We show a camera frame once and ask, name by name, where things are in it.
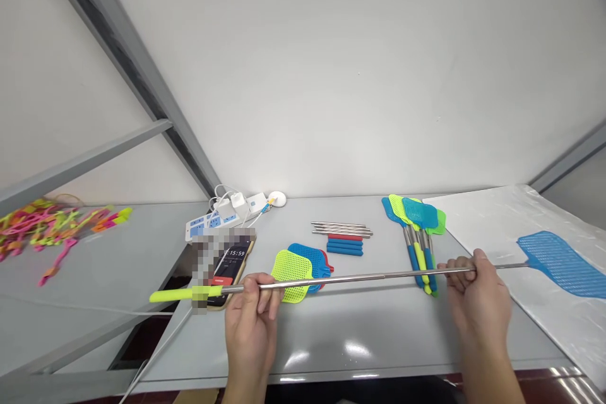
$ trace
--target white plastic sheet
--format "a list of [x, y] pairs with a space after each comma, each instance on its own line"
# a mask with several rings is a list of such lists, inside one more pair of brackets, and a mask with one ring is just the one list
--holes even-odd
[[[606, 273], [606, 231], [547, 201], [530, 186], [504, 186], [424, 199], [446, 213], [446, 228], [471, 254], [495, 264], [524, 262], [518, 238], [548, 230]], [[562, 351], [606, 389], [606, 300], [576, 297], [532, 269], [499, 270], [512, 297]]]

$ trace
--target round white device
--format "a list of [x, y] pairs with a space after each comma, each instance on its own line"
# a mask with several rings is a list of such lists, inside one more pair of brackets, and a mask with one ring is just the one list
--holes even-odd
[[270, 195], [267, 196], [267, 200], [272, 199], [275, 199], [274, 202], [271, 204], [272, 206], [281, 207], [286, 205], [286, 194], [281, 191], [270, 192]]

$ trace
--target stainless steel rod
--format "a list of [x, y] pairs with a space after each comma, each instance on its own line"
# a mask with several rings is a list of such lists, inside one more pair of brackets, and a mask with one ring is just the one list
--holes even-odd
[[351, 232], [372, 232], [370, 229], [365, 229], [363, 227], [325, 227], [325, 226], [315, 226], [316, 230], [346, 230]]
[[316, 227], [316, 231], [318, 232], [360, 232], [361, 234], [368, 234], [368, 235], [372, 235], [372, 231], [371, 230], [356, 230], [356, 229], [338, 229], [338, 228], [334, 228], [334, 229], [329, 229], [327, 228], [321, 228], [321, 227]]
[[[495, 265], [494, 268], [502, 270], [505, 268], [522, 268], [527, 267], [526, 263], [515, 263], [505, 265]], [[420, 271], [395, 271], [392, 273], [370, 273], [367, 275], [349, 275], [349, 276], [332, 276], [330, 278], [317, 278], [317, 279], [305, 279], [305, 280], [293, 280], [293, 281], [279, 281], [273, 284], [261, 284], [260, 289], [274, 289], [274, 288], [287, 288], [287, 287], [301, 287], [306, 285], [320, 285], [320, 284], [334, 284], [344, 282], [356, 282], [356, 281], [372, 281], [382, 280], [389, 278], [408, 278], [411, 276], [424, 276], [424, 275], [445, 275], [447, 273], [459, 273], [461, 271], [475, 271], [475, 267], [460, 267], [460, 268], [443, 268], [441, 270], [420, 270]], [[223, 286], [221, 291], [222, 295], [227, 294], [239, 294], [244, 291], [242, 284]]]
[[343, 224], [343, 223], [328, 223], [323, 221], [312, 221], [313, 225], [338, 225], [346, 227], [366, 227], [366, 224]]
[[356, 232], [344, 232], [342, 230], [314, 230], [313, 232], [311, 232], [312, 234], [321, 234], [321, 235], [330, 235], [330, 234], [336, 234], [336, 235], [352, 235], [354, 237], [362, 237], [362, 238], [370, 238], [372, 234], [358, 234]]

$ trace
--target gray metal frame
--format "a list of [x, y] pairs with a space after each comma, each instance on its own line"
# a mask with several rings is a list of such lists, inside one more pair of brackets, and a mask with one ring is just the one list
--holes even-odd
[[[207, 197], [214, 195], [214, 188], [220, 183], [218, 176], [119, 0], [69, 1], [151, 117], [152, 123], [0, 191], [0, 216], [25, 206], [158, 134], [164, 135], [202, 192]], [[137, 312], [159, 311], [169, 304], [148, 304]], [[137, 371], [53, 373], [147, 317], [123, 316], [3, 375], [0, 377], [3, 401], [65, 403], [125, 392]]]
[[88, 401], [124, 392], [138, 370], [71, 372], [39, 374], [11, 383], [0, 384], [0, 396], [5, 404], [44, 402], [64, 404]]
[[[160, 311], [172, 302], [149, 303], [134, 312], [153, 312]], [[137, 324], [140, 324], [149, 316], [125, 315], [114, 322], [103, 325], [95, 331], [81, 336], [63, 346], [43, 355], [20, 368], [13, 369], [11, 372], [0, 377], [0, 386], [7, 383], [12, 383], [15, 380], [23, 379], [30, 374], [52, 374], [64, 366], [77, 360], [82, 355], [87, 354], [91, 350], [105, 344], [110, 339], [115, 338], [120, 333], [131, 329]]]
[[214, 196], [219, 177], [120, 0], [69, 1], [149, 116], [171, 121], [165, 139], [206, 197]]
[[168, 120], [157, 120], [121, 138], [111, 140], [82, 153], [74, 159], [57, 164], [3, 189], [0, 191], [0, 216], [18, 210], [53, 189], [57, 189], [80, 175], [86, 174], [89, 170], [168, 130], [171, 126], [172, 123]]
[[582, 139], [530, 185], [542, 193], [606, 147], [606, 122]]

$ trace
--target yellow-green handle grip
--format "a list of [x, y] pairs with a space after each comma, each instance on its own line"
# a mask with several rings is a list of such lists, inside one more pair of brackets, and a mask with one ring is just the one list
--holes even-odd
[[[419, 262], [419, 270], [427, 270], [427, 263], [425, 262], [425, 256], [423, 255], [423, 250], [421, 249], [421, 245], [419, 242], [414, 242], [413, 246], [415, 247], [415, 254], [417, 256], [417, 262]], [[422, 276], [423, 282], [429, 285], [429, 276]]]
[[159, 290], [150, 295], [150, 303], [177, 300], [208, 300], [221, 295], [223, 286], [192, 286], [186, 289]]

